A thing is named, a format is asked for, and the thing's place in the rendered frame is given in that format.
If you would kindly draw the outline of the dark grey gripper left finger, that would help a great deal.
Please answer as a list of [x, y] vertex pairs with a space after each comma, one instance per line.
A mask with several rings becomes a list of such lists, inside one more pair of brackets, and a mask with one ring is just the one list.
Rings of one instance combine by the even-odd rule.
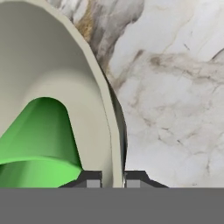
[[82, 171], [76, 180], [64, 184], [63, 187], [102, 188], [102, 172]]

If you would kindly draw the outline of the green cup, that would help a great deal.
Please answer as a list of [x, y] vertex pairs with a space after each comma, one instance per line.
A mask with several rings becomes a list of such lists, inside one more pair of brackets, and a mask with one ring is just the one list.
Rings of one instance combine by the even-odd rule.
[[66, 107], [30, 101], [0, 137], [0, 188], [60, 187], [82, 172]]

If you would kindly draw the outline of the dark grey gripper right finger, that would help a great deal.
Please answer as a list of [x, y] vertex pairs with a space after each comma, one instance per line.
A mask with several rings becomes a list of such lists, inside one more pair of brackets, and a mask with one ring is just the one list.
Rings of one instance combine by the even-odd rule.
[[126, 171], [125, 172], [125, 188], [142, 188], [142, 187], [156, 187], [166, 188], [166, 185], [158, 183], [149, 178], [146, 171]]

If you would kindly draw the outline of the beige bowl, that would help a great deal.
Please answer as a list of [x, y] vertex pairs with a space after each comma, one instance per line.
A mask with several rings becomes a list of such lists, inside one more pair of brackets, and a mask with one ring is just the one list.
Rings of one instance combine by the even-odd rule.
[[82, 170], [123, 186], [123, 112], [88, 43], [46, 0], [0, 0], [0, 137], [41, 97], [66, 107]]

